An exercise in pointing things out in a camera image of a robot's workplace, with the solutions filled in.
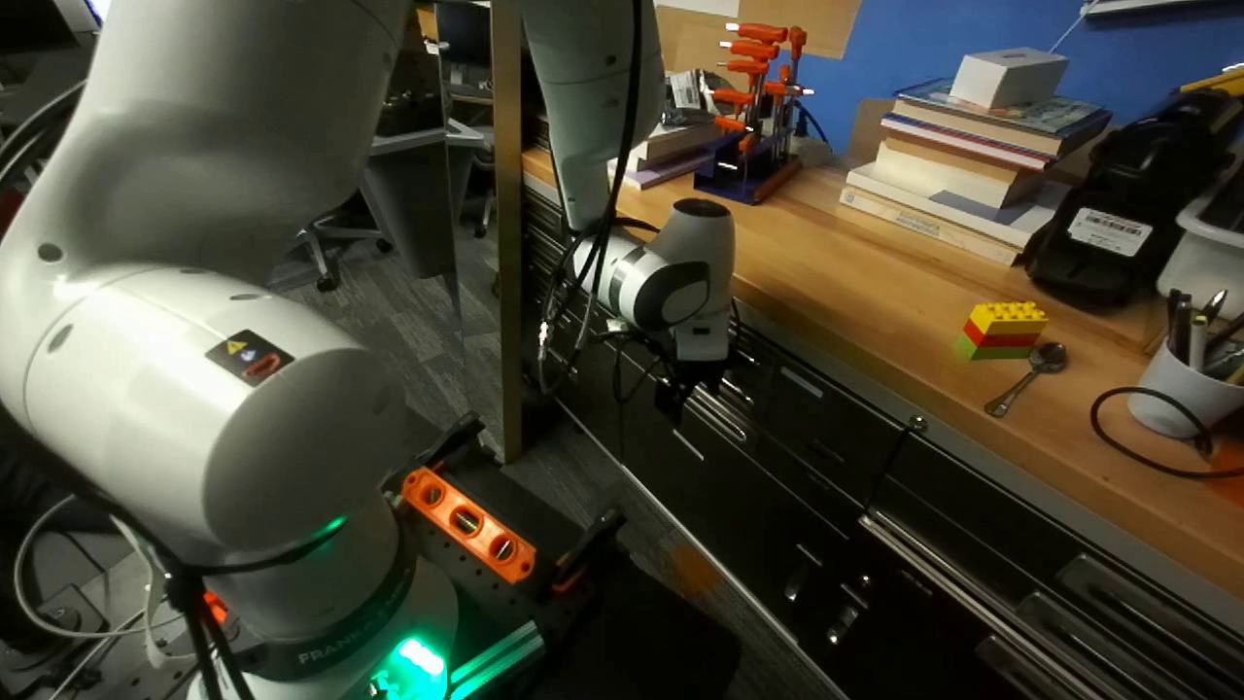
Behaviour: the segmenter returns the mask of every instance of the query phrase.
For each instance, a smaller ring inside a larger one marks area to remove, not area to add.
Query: wooden table
[[[524,172],[550,181],[539,150],[524,155]],[[811,362],[855,364],[1005,467],[1244,601],[1244,478],[1159,475],[1108,445],[1088,423],[1088,403],[1105,388],[1136,386],[1144,373],[1162,334],[1159,304],[1137,299],[1114,316],[1084,316],[1041,295],[1023,266],[988,263],[839,211],[837,189],[839,172],[822,167],[802,172],[760,204],[725,200],[740,230],[733,295],[742,316],[760,317],[760,329],[776,329],[776,340]],[[618,211],[662,225],[667,204],[686,195],[698,195],[686,177],[622,189]],[[1074,352],[1070,368],[1035,382],[1005,421],[984,417],[978,403],[1018,382],[1026,362],[953,352],[968,307],[984,299],[1041,304],[1048,312],[1045,338]],[[1098,417],[1136,452],[1203,470],[1184,441],[1137,428],[1126,401],[1108,401]]]

